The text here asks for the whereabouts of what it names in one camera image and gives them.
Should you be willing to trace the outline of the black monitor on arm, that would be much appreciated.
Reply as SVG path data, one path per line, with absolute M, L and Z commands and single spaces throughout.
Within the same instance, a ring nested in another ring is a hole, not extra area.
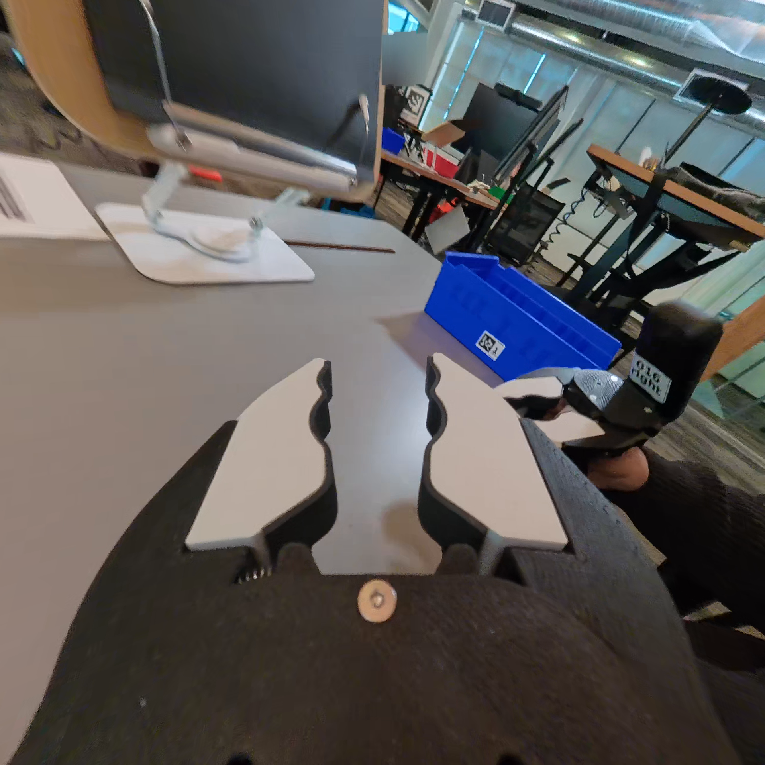
M 529 155 L 532 147 L 532 159 L 538 158 L 541 151 L 547 146 L 553 132 L 560 123 L 561 114 L 565 110 L 569 98 L 569 84 L 565 84 L 556 91 L 532 118 L 530 124 L 521 129 L 518 138 L 514 139 L 510 149 L 499 161 L 492 181 L 502 185 L 520 169 L 524 159 Z

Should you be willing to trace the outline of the grey panel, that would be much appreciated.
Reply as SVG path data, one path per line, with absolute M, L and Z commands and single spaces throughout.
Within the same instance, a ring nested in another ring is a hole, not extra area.
M 461 204 L 425 228 L 425 236 L 434 255 L 443 255 L 470 233 L 470 224 Z

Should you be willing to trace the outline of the open cardboard box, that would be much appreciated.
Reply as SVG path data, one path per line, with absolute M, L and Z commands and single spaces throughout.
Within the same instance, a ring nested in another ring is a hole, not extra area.
M 449 120 L 445 121 L 435 128 L 422 133 L 422 142 L 434 145 L 437 148 L 444 148 L 460 141 L 464 136 L 476 128 L 475 120 Z

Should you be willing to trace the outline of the white document stand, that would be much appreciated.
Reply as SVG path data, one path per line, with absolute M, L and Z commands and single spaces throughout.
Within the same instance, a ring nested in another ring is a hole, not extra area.
M 190 175 L 189 166 L 204 167 L 176 160 L 158 162 L 158 174 L 140 206 L 101 204 L 96 208 L 108 233 L 139 273 L 178 285 L 314 280 L 314 271 L 270 228 L 266 218 L 276 211 L 292 212 L 311 195 L 344 197 L 268 180 L 285 189 L 271 207 L 256 209 L 244 218 L 167 211 L 171 197 Z M 371 191 L 361 200 L 345 199 L 364 202 Z

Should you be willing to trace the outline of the wooden-top standing desk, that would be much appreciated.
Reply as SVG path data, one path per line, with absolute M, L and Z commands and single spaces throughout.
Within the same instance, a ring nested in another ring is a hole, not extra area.
M 763 242 L 763 198 L 686 168 L 651 171 L 591 145 L 588 156 L 626 194 L 635 217 L 581 278 L 603 328 L 618 328 L 653 292 L 692 282 Z

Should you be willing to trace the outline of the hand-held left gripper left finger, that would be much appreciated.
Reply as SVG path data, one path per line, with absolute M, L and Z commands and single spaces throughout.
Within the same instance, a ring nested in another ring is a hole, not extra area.
M 247 549 L 270 572 L 293 543 L 312 549 L 338 500 L 327 438 L 332 369 L 312 359 L 238 417 L 186 536 L 188 551 Z

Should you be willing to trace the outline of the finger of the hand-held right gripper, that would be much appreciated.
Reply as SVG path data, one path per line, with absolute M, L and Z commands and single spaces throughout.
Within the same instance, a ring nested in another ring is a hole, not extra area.
M 566 410 L 564 383 L 559 378 L 564 372 L 565 369 L 539 369 L 505 381 L 493 391 L 522 418 L 552 420 Z
M 558 447 L 605 435 L 599 423 L 576 411 L 563 411 L 554 418 L 536 420 L 535 424 Z

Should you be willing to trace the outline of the black computer monitor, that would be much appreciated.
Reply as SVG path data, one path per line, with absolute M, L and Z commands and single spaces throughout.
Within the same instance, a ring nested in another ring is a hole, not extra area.
M 471 129 L 465 130 L 453 148 L 463 155 L 468 151 L 475 155 L 484 151 L 492 158 L 502 160 L 516 146 L 541 108 L 541 101 L 501 82 L 493 87 L 481 83 L 463 117 Z

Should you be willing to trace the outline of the black computer case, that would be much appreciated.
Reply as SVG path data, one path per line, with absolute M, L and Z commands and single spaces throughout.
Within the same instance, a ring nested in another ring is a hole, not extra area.
M 513 265 L 527 264 L 564 207 L 553 196 L 523 184 L 486 236 L 484 253 Z

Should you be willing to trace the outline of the printed paper sheet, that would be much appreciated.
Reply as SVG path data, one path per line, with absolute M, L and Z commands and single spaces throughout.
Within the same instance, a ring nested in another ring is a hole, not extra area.
M 101 225 L 53 162 L 1 153 L 1 237 L 101 242 Z

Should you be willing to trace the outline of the long wooden desk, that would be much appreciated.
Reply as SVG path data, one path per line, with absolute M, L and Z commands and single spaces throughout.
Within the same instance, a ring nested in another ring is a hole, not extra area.
M 500 205 L 499 200 L 484 190 L 471 189 L 454 178 L 439 175 L 423 164 L 382 149 L 374 206 L 379 202 L 388 181 L 404 184 L 416 192 L 416 198 L 402 227 L 402 233 L 414 242 L 418 242 L 423 236 L 431 215 L 444 200 L 474 205 L 490 211 L 496 210 Z

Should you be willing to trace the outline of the red storage bin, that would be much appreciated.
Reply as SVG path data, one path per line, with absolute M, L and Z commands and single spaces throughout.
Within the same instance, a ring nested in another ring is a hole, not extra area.
M 447 148 L 439 148 L 429 143 L 422 145 L 424 165 L 442 177 L 453 178 L 460 166 L 462 155 L 454 157 Z

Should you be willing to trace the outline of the blue bin with marker sticker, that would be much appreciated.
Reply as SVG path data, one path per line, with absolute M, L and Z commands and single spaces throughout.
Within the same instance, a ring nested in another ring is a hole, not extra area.
M 425 312 L 503 381 L 553 367 L 605 370 L 621 349 L 496 256 L 447 253 Z

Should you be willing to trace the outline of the person's right hand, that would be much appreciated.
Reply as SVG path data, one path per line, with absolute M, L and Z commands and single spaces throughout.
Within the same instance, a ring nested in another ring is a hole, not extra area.
M 649 479 L 649 463 L 641 447 L 632 447 L 616 457 L 593 460 L 587 475 L 603 492 L 635 492 Z

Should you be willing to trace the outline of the large silver ventilation duct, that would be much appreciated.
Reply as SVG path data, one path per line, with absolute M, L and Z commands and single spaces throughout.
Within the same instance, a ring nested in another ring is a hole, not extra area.
M 764 62 L 764 3 L 752 1 L 524 1 L 535 10 L 611 31 Z

